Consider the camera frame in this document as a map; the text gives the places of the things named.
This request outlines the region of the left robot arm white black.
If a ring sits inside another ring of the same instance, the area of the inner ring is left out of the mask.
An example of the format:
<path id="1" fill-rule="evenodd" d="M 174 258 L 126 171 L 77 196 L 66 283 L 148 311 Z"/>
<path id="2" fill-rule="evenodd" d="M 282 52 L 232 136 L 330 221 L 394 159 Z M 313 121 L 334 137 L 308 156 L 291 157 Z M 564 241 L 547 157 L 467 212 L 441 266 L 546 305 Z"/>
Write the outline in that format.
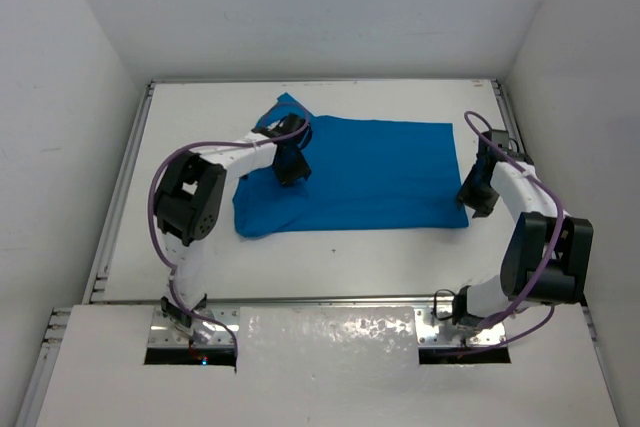
<path id="1" fill-rule="evenodd" d="M 306 181 L 311 168 L 303 149 L 311 136 L 310 117 L 289 113 L 235 141 L 180 147 L 161 163 L 149 187 L 147 223 L 169 271 L 161 308 L 175 324 L 192 332 L 198 324 L 218 323 L 204 313 L 202 242 L 217 223 L 226 185 L 265 168 L 282 187 Z"/>

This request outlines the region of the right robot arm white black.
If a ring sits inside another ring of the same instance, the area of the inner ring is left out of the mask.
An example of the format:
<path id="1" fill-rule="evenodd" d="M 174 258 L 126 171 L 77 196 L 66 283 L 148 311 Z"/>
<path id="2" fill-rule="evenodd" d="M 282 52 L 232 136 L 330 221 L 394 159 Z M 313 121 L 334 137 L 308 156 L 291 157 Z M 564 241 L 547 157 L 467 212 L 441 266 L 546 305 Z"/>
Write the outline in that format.
<path id="1" fill-rule="evenodd" d="M 542 186 L 531 158 L 510 148 L 504 130 L 481 134 L 476 162 L 456 195 L 456 205 L 486 218 L 503 202 L 514 231 L 499 273 L 462 287 L 450 321 L 474 331 L 536 305 L 571 305 L 584 298 L 594 228 L 573 217 Z"/>

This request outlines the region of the blue t shirt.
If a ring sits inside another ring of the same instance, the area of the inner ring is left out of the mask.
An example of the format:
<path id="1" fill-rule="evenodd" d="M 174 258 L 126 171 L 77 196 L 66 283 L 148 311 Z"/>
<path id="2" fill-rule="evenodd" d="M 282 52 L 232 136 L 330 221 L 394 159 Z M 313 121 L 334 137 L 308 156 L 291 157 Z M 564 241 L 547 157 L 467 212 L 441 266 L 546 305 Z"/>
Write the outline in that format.
<path id="1" fill-rule="evenodd" d="M 271 168 L 239 180 L 232 203 L 245 238 L 280 232 L 469 225 L 449 123 L 312 116 L 308 179 L 280 185 Z"/>

